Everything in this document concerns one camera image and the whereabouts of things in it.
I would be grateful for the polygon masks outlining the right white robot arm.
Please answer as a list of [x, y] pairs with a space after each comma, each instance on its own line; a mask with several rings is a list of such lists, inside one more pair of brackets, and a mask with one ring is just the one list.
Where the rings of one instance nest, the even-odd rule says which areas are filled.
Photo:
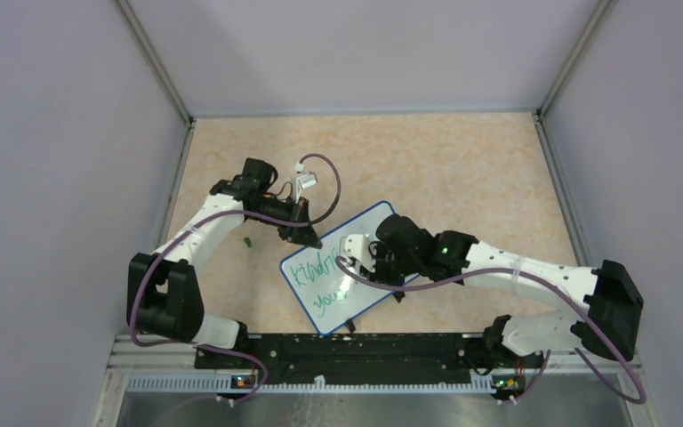
[[575, 347], [604, 359], [634, 357], [644, 299], [619, 262], [605, 260], [597, 268], [542, 262], [459, 231], [432, 234], [396, 213], [373, 235], [346, 237], [342, 246], [357, 271], [375, 283], [402, 286], [419, 275], [550, 306], [541, 314], [498, 318], [485, 331], [486, 355], [499, 367], [539, 350]]

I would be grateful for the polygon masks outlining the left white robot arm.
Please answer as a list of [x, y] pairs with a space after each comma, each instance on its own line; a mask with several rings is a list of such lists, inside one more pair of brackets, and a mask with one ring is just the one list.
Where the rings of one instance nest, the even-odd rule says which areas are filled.
[[131, 334], [156, 334], [164, 343], [213, 346], [227, 367], [240, 367], [248, 360], [250, 345], [240, 337], [242, 325], [206, 312], [197, 273], [224, 239], [249, 220], [276, 226], [286, 242], [322, 247], [309, 217], [309, 200], [302, 195], [317, 184], [316, 173], [298, 162], [287, 197], [271, 192], [277, 178], [273, 165], [247, 158], [241, 173], [211, 187], [196, 214], [173, 238], [153, 253], [131, 259], [126, 313]]

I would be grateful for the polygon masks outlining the blue-framed whiteboard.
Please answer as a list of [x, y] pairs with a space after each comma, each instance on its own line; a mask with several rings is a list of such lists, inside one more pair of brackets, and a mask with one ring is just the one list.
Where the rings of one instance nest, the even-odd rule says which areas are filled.
[[320, 249], [304, 247], [279, 263], [286, 283], [318, 334], [333, 333], [390, 296], [343, 274], [334, 259], [340, 255], [343, 237], [372, 235], [393, 213], [394, 206], [381, 200], [322, 235]]

